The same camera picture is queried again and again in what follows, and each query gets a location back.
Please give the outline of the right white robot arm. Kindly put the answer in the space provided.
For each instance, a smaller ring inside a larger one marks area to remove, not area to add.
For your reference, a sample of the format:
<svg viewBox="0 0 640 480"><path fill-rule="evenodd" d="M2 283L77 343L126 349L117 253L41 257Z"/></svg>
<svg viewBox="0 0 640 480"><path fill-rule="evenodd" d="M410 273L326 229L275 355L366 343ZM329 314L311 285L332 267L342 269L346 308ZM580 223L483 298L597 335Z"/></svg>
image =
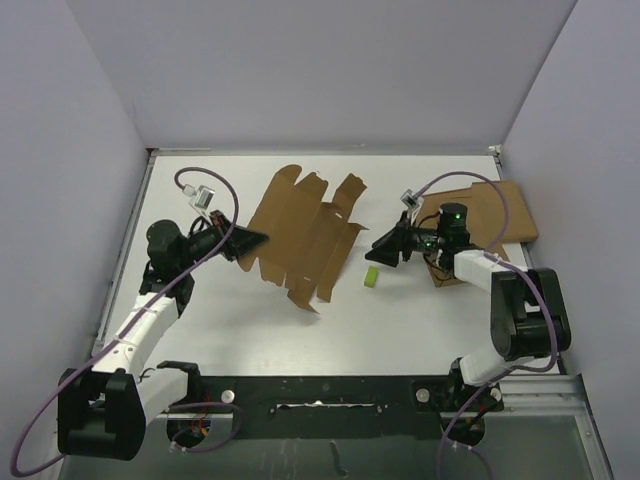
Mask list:
<svg viewBox="0 0 640 480"><path fill-rule="evenodd" d="M516 266L481 249L471 241L467 213L463 204L445 203L437 226L424 228L405 211L365 254L368 261L397 267L419 253L441 273L489 295L490 340L458 359L459 375L444 385L446 400L459 409L478 400L481 386L511 372L552 370L571 343L556 272Z"/></svg>

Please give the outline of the brown cardboard box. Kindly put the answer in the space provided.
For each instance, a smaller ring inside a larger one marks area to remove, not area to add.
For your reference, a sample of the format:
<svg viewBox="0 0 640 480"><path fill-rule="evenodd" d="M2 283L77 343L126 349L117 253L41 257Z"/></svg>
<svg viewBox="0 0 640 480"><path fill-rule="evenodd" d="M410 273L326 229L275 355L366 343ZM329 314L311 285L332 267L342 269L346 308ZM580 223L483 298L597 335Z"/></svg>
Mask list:
<svg viewBox="0 0 640 480"><path fill-rule="evenodd" d="M350 173L325 202L329 183L314 172L305 177L301 172L291 164L273 176L248 224L269 240L238 264L248 272L258 263L263 281L286 288L293 304L312 312L313 298L331 301L352 247L366 229L349 220L366 185Z"/></svg>

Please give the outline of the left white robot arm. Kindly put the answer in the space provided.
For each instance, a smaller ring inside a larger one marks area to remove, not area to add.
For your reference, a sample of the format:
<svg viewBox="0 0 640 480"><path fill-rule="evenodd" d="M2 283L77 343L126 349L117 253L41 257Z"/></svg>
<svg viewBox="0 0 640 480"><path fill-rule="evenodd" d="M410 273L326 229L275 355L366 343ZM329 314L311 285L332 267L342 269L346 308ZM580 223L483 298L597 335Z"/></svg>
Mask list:
<svg viewBox="0 0 640 480"><path fill-rule="evenodd" d="M57 446L63 454L131 460L156 416L175 407L204 407L197 364L163 361L148 367L147 360L191 300L193 267L215 255L238 261L269 237L235 227L215 211L189 235L174 221L159 220L146 239L148 262L129 316L92 365L69 369L60 379Z"/></svg>

